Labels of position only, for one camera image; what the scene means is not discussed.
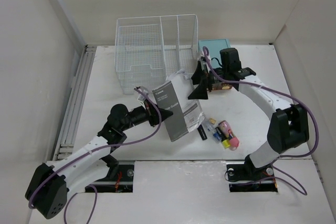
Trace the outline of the grey setup guide booklet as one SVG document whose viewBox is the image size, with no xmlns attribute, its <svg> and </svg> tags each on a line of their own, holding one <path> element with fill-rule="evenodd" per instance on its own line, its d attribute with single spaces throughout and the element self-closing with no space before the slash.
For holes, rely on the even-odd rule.
<svg viewBox="0 0 336 224">
<path fill-rule="evenodd" d="M 173 113 L 164 120 L 171 142 L 197 130 L 205 119 L 199 100 L 188 99 L 193 91 L 191 78 L 182 69 L 152 90 L 158 107 Z"/>
</svg>

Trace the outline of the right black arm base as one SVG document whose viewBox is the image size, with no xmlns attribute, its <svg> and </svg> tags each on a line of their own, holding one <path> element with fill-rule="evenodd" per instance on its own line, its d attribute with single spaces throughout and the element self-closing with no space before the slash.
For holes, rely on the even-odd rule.
<svg viewBox="0 0 336 224">
<path fill-rule="evenodd" d="M 274 169 L 270 164 L 254 169 L 250 161 L 226 163 L 225 179 L 231 193 L 277 193 Z"/>
</svg>

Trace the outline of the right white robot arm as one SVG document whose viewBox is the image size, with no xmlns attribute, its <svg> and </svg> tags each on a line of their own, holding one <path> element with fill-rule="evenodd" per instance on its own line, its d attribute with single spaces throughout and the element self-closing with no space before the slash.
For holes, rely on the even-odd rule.
<svg viewBox="0 0 336 224">
<path fill-rule="evenodd" d="M 222 49 L 219 53 L 222 66 L 214 69 L 209 50 L 203 47 L 192 75 L 196 88 L 188 99 L 206 100 L 213 84 L 210 79 L 215 78 L 250 98 L 266 114 L 270 120 L 266 141 L 246 156 L 243 165 L 244 175 L 254 179 L 282 153 L 309 140 L 308 110 L 300 102 L 292 104 L 285 100 L 286 94 L 265 86 L 250 67 L 243 68 L 236 48 Z"/>
</svg>

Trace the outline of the pink cartoon glue bottle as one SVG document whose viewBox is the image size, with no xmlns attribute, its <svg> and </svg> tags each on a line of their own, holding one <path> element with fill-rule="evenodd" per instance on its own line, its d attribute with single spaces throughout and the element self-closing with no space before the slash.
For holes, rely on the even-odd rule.
<svg viewBox="0 0 336 224">
<path fill-rule="evenodd" d="M 218 124 L 219 129 L 223 132 L 225 139 L 222 141 L 224 148 L 230 148 L 236 150 L 239 147 L 239 139 L 233 133 L 230 124 L 223 120 Z"/>
</svg>

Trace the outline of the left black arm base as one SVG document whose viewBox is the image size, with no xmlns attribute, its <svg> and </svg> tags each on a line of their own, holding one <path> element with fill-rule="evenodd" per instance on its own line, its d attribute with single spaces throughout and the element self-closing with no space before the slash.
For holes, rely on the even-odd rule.
<svg viewBox="0 0 336 224">
<path fill-rule="evenodd" d="M 107 175 L 92 183 L 98 193 L 132 193 L 135 161 L 117 161 Z"/>
</svg>

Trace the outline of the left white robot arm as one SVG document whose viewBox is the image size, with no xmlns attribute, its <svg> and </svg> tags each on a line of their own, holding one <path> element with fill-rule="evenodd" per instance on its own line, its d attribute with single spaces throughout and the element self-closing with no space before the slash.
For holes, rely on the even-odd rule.
<svg viewBox="0 0 336 224">
<path fill-rule="evenodd" d="M 125 131 L 145 122 L 159 130 L 172 115 L 149 100 L 132 110 L 124 104 L 114 105 L 107 122 L 88 144 L 61 161 L 42 163 L 35 169 L 25 193 L 29 208 L 51 219 L 81 189 L 101 178 L 114 179 L 119 164 L 111 154 L 126 144 Z"/>
</svg>

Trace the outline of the blue cap clear pen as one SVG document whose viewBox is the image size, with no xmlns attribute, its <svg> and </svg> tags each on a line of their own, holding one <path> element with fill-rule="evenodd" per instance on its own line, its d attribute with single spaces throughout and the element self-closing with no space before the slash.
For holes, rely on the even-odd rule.
<svg viewBox="0 0 336 224">
<path fill-rule="evenodd" d="M 218 134 L 217 130 L 214 128 L 213 124 L 205 120 L 203 126 L 206 128 L 207 132 L 215 139 L 217 142 L 221 142 L 222 138 Z"/>
</svg>

